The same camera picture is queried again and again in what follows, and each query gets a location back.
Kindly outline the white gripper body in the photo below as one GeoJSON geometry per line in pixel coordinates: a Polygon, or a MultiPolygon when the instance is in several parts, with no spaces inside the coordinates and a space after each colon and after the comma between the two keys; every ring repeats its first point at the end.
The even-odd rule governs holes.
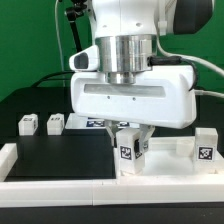
{"type": "Polygon", "coordinates": [[[79,116],[182,129],[196,119],[192,85],[190,66],[155,66],[124,85],[80,72],[71,79],[71,104],[79,116]]]}

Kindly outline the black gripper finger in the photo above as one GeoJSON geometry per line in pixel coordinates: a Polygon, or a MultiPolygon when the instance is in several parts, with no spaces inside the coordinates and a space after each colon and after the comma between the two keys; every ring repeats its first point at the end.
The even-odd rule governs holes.
{"type": "Polygon", "coordinates": [[[145,152],[148,151],[149,148],[149,139],[153,135],[155,131],[155,127],[153,125],[140,125],[139,128],[140,131],[140,137],[137,142],[138,146],[138,155],[143,155],[145,152]]]}
{"type": "Polygon", "coordinates": [[[111,145],[115,146],[115,138],[116,138],[116,132],[117,132],[117,127],[116,127],[115,123],[113,121],[106,120],[105,128],[106,128],[107,133],[110,136],[111,145]]]}

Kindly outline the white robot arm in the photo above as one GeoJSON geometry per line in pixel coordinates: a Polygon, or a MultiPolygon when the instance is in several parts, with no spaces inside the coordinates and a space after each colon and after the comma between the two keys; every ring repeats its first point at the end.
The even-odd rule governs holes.
{"type": "Polygon", "coordinates": [[[215,0],[87,0],[93,44],[69,59],[79,116],[182,129],[196,118],[197,70],[185,56],[159,57],[161,35],[194,34],[215,0]]]}

